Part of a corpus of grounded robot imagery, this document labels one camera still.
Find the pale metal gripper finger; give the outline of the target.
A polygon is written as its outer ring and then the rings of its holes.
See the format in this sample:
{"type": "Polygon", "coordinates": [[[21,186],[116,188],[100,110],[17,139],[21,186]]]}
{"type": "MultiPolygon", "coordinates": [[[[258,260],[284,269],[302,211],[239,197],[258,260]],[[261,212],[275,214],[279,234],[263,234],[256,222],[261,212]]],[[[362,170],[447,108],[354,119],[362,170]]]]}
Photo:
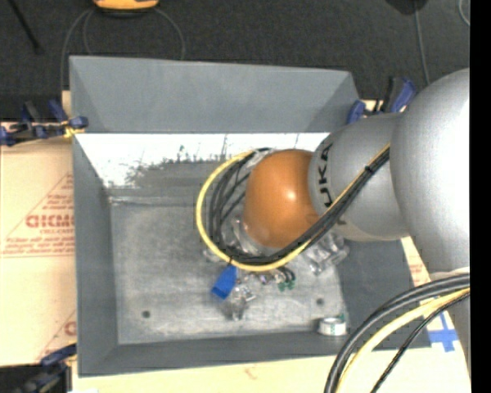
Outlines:
{"type": "Polygon", "coordinates": [[[236,285],[230,294],[230,310],[232,320],[242,320],[249,303],[255,299],[256,295],[252,292],[248,285],[236,285]]]}

